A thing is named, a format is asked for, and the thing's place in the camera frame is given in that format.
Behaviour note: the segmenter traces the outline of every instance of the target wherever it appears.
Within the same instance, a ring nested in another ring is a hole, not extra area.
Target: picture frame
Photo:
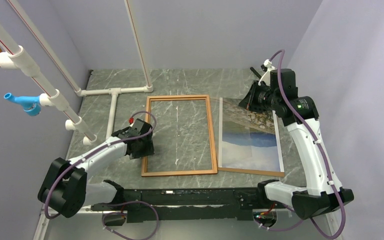
[[[161,96],[148,96],[146,99],[146,111],[152,113],[152,102],[159,101],[192,101],[203,100],[206,106],[206,116],[208,121],[208,136],[209,136],[209,149],[211,156],[211,169],[206,170],[183,170],[183,171],[158,171],[148,172],[148,157],[142,158],[142,177],[164,177],[164,176],[186,176],[186,175],[205,175],[216,174],[218,172],[217,156],[216,156],[216,144],[214,139],[213,119],[211,114],[210,96],[208,94],[201,95],[161,95]],[[150,123],[151,116],[146,115],[145,121]]]

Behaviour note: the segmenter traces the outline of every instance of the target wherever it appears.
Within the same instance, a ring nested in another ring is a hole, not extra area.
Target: light purple wall
[[[49,0],[89,69],[140,69],[123,0]]]
[[[384,239],[384,1],[324,0],[289,67],[355,200],[345,239]]]
[[[88,69],[82,64],[63,24],[46,0],[19,0],[77,83],[84,87]],[[78,110],[77,97],[39,43],[21,22],[6,0],[0,0],[0,22],[18,44],[37,61],[43,74],[61,90]],[[19,70],[0,69],[0,240],[33,238],[41,203],[37,193],[53,159],[65,157],[72,133],[64,129],[66,117],[54,108],[43,108],[35,117],[20,106],[4,100],[42,93]]]
[[[88,68],[141,68],[124,1],[50,1]],[[258,67],[275,49],[294,52],[322,0],[129,2],[148,67],[192,69]]]
[[[130,2],[149,68],[212,69],[259,67],[274,50],[294,52],[322,1]]]

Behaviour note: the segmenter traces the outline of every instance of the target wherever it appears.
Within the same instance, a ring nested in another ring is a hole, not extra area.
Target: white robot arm
[[[351,189],[342,188],[326,154],[331,180],[327,173],[324,158],[317,144],[324,152],[325,146],[320,131],[319,114],[314,101],[308,97],[298,97],[295,82],[295,72],[283,68],[273,69],[271,62],[266,60],[264,65],[267,72],[260,81],[254,81],[251,89],[239,106],[252,112],[275,111],[282,118],[284,126],[289,131],[298,149],[299,157],[305,172],[306,187],[284,184],[278,180],[267,180],[258,184],[258,194],[264,203],[273,201],[292,206],[296,214],[303,220],[339,209],[340,204],[335,196],[334,187],[343,202],[347,204],[354,199]],[[297,118],[287,106],[280,93],[278,74],[281,75],[282,88],[288,103],[303,118],[308,127],[315,133],[317,142],[309,129]]]
[[[137,159],[154,154],[154,127],[136,119],[131,126],[114,132],[105,142],[80,156],[68,160],[55,159],[37,198],[45,203],[46,211],[51,207],[66,218],[72,217],[82,206],[123,203],[123,199],[116,199],[123,196],[117,193],[124,190],[117,183],[110,180],[98,184],[87,182],[99,170],[123,156]]]

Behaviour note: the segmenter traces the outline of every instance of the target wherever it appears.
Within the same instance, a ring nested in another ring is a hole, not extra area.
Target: white pvc pipe
[[[11,5],[11,7],[14,9],[15,13],[17,13],[17,15],[23,21],[23,23],[27,26],[27,28],[30,30],[30,32],[33,34],[33,36],[36,38],[36,40],[39,42],[39,44],[42,46],[42,48],[45,50],[45,52],[48,54],[50,59],[52,59],[53,63],[56,65],[56,67],[62,73],[64,78],[68,81],[70,86],[74,89],[74,92],[77,93],[78,96],[80,96],[80,91],[82,89],[74,81],[74,79],[70,75],[69,71],[63,65],[61,60],[58,58],[57,54],[51,48],[49,43],[45,40],[44,36],[38,30],[36,25],[32,22],[32,20],[27,15],[27,13],[24,11],[24,9],[21,7],[19,2],[17,0],[7,0],[7,2],[9,3],[9,5]]]
[[[114,119],[116,117],[116,106],[117,106],[117,97],[118,94],[111,95],[111,106],[109,107],[109,118],[108,118],[108,126],[106,127],[106,137],[108,139],[111,137],[114,129]]]
[[[138,32],[135,28],[135,23],[133,21],[132,10],[131,10],[131,7],[129,5],[129,0],[124,0],[124,4],[125,4],[126,9],[127,9],[128,19],[130,20],[131,30],[133,31],[134,41],[136,43],[137,52],[139,53],[140,63],[142,64],[142,70],[143,70],[143,73],[145,74],[146,86],[152,88],[151,76],[149,73],[149,69],[147,68],[145,61],[144,61],[144,52],[142,51],[141,45],[139,44],[139,41],[138,41]]]
[[[99,89],[99,90],[82,90],[80,92],[80,95],[85,96],[92,96],[92,95],[105,95],[105,94],[126,94],[126,93],[150,93],[152,92],[152,86],[142,86],[142,87],[128,87],[128,88],[121,88],[121,87],[113,87],[109,89]]]
[[[65,97],[57,91],[48,79],[42,74],[37,63],[32,57],[19,46],[14,39],[0,24],[0,45],[10,54],[9,58],[22,72],[31,77],[37,85],[48,95],[50,101],[55,107],[62,111],[75,125],[81,127],[81,132],[87,137],[90,142],[94,142],[97,136],[94,135],[84,121],[70,107]]]

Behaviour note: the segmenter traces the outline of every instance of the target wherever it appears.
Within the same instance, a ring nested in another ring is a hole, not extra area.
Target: marble table surface
[[[150,75],[153,92],[118,96],[114,130],[125,128],[131,114],[145,110],[147,96],[209,94],[216,149],[220,97],[242,99],[256,79],[249,69],[153,69]],[[144,74],[140,69],[104,69],[92,72],[87,90],[144,85]],[[79,114],[97,134],[98,140],[93,146],[85,146],[82,144],[83,136],[75,132],[68,158],[81,155],[105,140],[110,103],[110,95],[83,98]],[[203,100],[155,102],[152,104],[152,113],[158,123],[153,135],[155,154],[148,158],[148,172],[211,168],[206,105]],[[244,122],[244,126],[249,124],[254,123]],[[279,135],[285,170],[285,177],[280,180],[290,185],[305,186],[305,174],[297,148],[281,121]],[[100,183],[109,179],[127,189],[182,189],[256,187],[261,181],[276,179],[226,171],[209,175],[142,177],[141,166],[141,159],[124,156],[99,171],[89,182]]]

